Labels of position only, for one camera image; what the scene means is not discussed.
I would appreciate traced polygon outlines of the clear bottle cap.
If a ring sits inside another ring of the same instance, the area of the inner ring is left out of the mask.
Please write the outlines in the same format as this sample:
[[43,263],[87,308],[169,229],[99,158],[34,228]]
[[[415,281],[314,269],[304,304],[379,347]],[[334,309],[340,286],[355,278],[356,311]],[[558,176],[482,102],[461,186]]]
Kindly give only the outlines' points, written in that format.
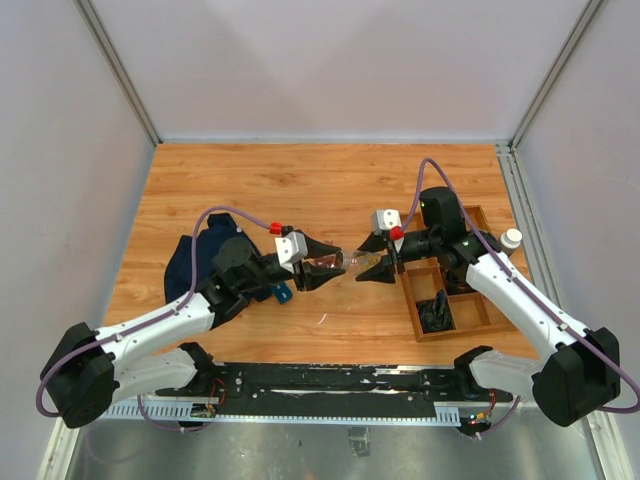
[[314,260],[314,264],[320,267],[341,269],[344,264],[344,254],[342,251],[337,251],[322,257],[318,257]]

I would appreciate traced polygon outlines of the clear pill bottle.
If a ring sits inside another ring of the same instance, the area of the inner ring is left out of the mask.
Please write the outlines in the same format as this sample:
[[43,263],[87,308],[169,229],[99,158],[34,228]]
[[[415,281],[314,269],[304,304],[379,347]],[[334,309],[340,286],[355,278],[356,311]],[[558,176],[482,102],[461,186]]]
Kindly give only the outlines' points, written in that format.
[[379,252],[353,251],[343,254],[342,269],[353,276],[358,276],[374,267],[383,259]]

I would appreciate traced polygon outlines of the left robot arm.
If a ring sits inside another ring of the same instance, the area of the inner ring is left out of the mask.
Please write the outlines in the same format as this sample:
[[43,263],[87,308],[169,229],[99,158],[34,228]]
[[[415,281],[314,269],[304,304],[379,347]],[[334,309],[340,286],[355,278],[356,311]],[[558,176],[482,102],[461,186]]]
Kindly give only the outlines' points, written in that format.
[[40,374],[37,410],[75,429],[130,397],[161,389],[207,393],[214,371],[205,352],[187,347],[159,356],[157,350],[235,318],[248,307],[250,293],[288,280],[313,291],[344,272],[315,265],[340,250],[300,231],[276,238],[275,247],[261,255],[248,239],[232,237],[220,246],[209,275],[176,300],[118,325],[69,327]]

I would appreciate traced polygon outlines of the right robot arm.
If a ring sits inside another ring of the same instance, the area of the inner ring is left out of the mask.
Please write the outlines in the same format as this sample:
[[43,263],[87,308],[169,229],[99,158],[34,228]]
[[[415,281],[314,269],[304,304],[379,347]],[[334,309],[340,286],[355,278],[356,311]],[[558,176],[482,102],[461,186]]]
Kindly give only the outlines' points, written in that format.
[[592,330],[533,286],[497,240],[473,225],[448,187],[420,192],[424,229],[405,231],[400,213],[379,209],[361,245],[382,255],[359,282],[393,283],[408,263],[436,258],[441,267],[488,299],[529,341],[536,360],[480,346],[456,360],[455,392],[474,400],[487,389],[534,401],[548,419],[569,426],[616,399],[621,379],[619,342],[606,328]]

